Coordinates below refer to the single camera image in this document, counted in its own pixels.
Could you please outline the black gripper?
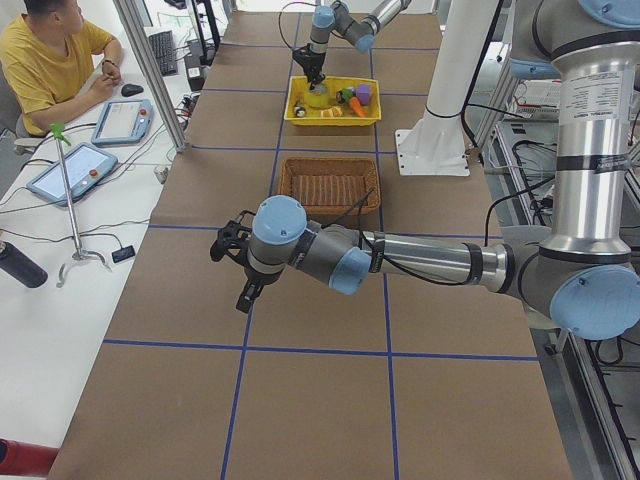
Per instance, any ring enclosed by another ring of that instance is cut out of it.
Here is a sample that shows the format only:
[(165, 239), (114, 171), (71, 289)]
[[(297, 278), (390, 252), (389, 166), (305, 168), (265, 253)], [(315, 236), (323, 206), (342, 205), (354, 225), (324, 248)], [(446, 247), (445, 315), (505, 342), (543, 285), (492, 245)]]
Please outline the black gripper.
[(280, 277), (280, 269), (269, 267), (267, 272), (257, 270), (252, 265), (247, 264), (244, 267), (246, 283), (236, 302), (236, 309), (248, 314), (257, 300), (264, 287), (275, 283)]
[(326, 86), (326, 76), (323, 73), (325, 58), (325, 53), (314, 52), (310, 44), (292, 51), (292, 59), (302, 68), (306, 79), (309, 80), (309, 91), (314, 91), (316, 86)]

